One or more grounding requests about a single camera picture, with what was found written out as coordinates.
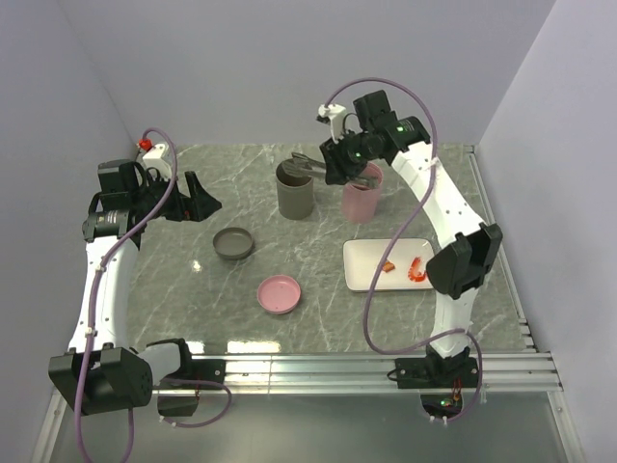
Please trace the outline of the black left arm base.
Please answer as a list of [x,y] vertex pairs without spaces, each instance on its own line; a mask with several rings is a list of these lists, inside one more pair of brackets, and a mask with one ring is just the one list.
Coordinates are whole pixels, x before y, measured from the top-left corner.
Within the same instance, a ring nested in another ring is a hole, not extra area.
[[223,359],[197,359],[188,373],[164,378],[155,390],[160,420],[180,428],[203,427],[220,420],[231,405],[226,372]]

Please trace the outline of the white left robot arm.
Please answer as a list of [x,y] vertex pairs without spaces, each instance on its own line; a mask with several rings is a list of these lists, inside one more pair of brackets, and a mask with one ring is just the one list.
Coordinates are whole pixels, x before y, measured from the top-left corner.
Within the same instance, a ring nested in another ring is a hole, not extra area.
[[192,382],[196,366],[186,340],[155,341],[141,353],[129,348],[130,280],[149,221],[201,222],[222,207],[192,171],[184,174],[186,194],[160,170],[127,159],[100,164],[97,175],[100,189],[82,226],[88,266],[79,320],[66,353],[48,366],[79,416],[146,406],[163,380],[174,388]]

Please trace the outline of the metal food tongs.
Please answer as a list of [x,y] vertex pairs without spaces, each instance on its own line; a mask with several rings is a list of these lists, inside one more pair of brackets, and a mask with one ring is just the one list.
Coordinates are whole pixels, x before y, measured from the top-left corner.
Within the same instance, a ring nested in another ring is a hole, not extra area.
[[291,152],[291,157],[282,162],[282,169],[289,176],[320,178],[328,185],[352,184],[367,189],[375,189],[380,185],[380,180],[376,176],[358,174],[349,177],[338,172],[335,167],[329,167],[324,162],[299,152]]

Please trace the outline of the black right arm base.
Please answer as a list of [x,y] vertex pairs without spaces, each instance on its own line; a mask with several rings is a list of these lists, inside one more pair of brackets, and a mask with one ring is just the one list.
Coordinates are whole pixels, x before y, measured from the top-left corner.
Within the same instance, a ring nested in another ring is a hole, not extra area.
[[397,358],[387,379],[398,389],[454,389],[475,388],[480,367],[472,357],[463,360],[445,360],[441,357]]

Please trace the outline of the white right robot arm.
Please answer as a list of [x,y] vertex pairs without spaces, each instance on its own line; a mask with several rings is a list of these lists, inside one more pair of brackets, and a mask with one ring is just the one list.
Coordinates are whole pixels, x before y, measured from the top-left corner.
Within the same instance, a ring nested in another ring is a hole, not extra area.
[[473,304],[493,268],[503,233],[498,224],[487,224],[473,210],[443,166],[432,115],[425,116],[425,123],[416,117],[399,118],[383,90],[357,98],[354,107],[357,132],[346,129],[348,111],[331,98],[317,110],[317,120],[330,128],[320,146],[326,182],[346,184],[370,161],[382,159],[416,197],[411,215],[425,214],[440,246],[425,266],[436,291],[433,331],[424,340],[436,355],[426,361],[425,372],[432,383],[444,386],[459,374],[455,356],[473,342]]

